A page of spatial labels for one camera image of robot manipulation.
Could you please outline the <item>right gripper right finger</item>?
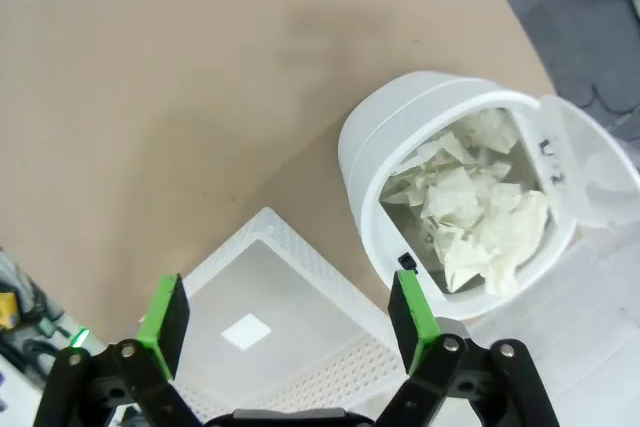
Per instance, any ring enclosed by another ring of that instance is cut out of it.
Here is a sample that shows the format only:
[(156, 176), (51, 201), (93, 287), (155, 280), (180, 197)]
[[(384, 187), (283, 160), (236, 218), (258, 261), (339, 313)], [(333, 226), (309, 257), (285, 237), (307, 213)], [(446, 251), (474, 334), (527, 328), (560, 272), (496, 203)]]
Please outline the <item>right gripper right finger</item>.
[(428, 426), (448, 398), (466, 400), (482, 426), (559, 424), (523, 342), (502, 339), (483, 348), (443, 332), (409, 270), (394, 273), (388, 314), (408, 378), (376, 426)]

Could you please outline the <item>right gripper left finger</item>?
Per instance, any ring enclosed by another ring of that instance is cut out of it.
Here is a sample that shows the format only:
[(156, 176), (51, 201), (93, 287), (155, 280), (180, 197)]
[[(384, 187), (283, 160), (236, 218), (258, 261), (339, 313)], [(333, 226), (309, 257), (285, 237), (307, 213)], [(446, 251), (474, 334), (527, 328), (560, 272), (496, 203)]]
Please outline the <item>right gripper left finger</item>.
[(165, 275), (138, 333), (93, 355), (57, 354), (35, 416), (36, 426), (108, 426), (135, 404), (149, 426), (200, 426), (173, 387), (190, 309), (181, 276)]

